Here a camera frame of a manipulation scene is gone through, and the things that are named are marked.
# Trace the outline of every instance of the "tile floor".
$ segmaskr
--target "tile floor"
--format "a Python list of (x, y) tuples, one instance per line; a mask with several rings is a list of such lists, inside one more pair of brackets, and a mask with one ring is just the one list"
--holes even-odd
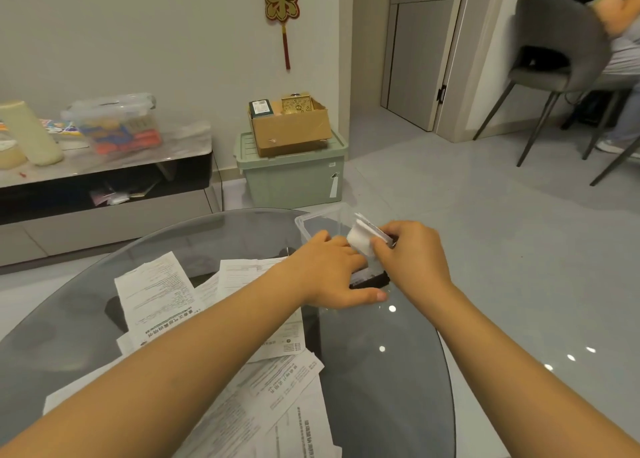
[[(597, 187), (611, 161), (580, 159), (585, 129), (546, 129), (522, 168), (526, 133), (451, 144), (380, 109), (352, 121), (343, 201), (376, 223), (437, 228), (456, 283), (512, 338), (640, 439), (640, 165)], [(244, 181), (229, 209), (251, 206)], [(0, 338), (46, 296), (98, 260), (0, 276)], [(458, 456), (507, 455), (447, 352)]]

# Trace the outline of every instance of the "green plastic lid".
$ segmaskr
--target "green plastic lid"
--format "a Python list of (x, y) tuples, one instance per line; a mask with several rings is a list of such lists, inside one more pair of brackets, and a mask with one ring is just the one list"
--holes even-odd
[(333, 137), (329, 139), (328, 145), (324, 149), (307, 151), (305, 153), (285, 154), (271, 158), (261, 158), (258, 156), (258, 148), (255, 145), (255, 137), (252, 132), (244, 132), (236, 139), (234, 156), (241, 170), (251, 170), (252, 168), (264, 168), (265, 166), (278, 166), (281, 164), (291, 164), (294, 162), (315, 161), (316, 159), (333, 158), (345, 156), (349, 150), (349, 145), (342, 139), (340, 134), (333, 132)]

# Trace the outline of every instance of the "red tassel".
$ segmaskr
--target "red tassel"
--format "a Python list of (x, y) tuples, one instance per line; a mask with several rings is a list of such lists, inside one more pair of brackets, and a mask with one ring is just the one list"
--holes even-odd
[(291, 70), (291, 64), (289, 62), (289, 43), (287, 42), (287, 27), (282, 24), (282, 44), (284, 46), (284, 62), (287, 66), (287, 70)]

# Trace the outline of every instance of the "shoe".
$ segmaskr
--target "shoe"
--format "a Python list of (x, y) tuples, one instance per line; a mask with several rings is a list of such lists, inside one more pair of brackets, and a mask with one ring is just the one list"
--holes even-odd
[[(605, 153), (622, 154), (633, 141), (635, 141), (635, 139), (625, 141), (611, 141), (610, 139), (605, 139), (604, 141), (600, 141), (596, 144), (596, 149), (604, 151)], [(631, 157), (640, 159), (640, 153), (636, 151), (631, 155)]]

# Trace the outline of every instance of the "glass table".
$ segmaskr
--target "glass table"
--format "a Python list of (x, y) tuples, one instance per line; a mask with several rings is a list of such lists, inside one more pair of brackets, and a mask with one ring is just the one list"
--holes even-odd
[[(0, 445), (42, 415), (48, 394), (120, 356), (123, 332), (108, 315), (115, 277), (173, 251), (197, 286), (220, 260), (298, 248), (294, 219), (301, 213), (247, 209), (192, 219), (106, 256), (53, 293), (0, 341)], [(384, 304), (306, 308), (305, 332), (319, 333), (307, 342), (319, 346), (311, 350), (325, 365), (333, 440), (345, 458), (453, 458), (453, 399), (440, 338), (395, 286), (388, 290)]]

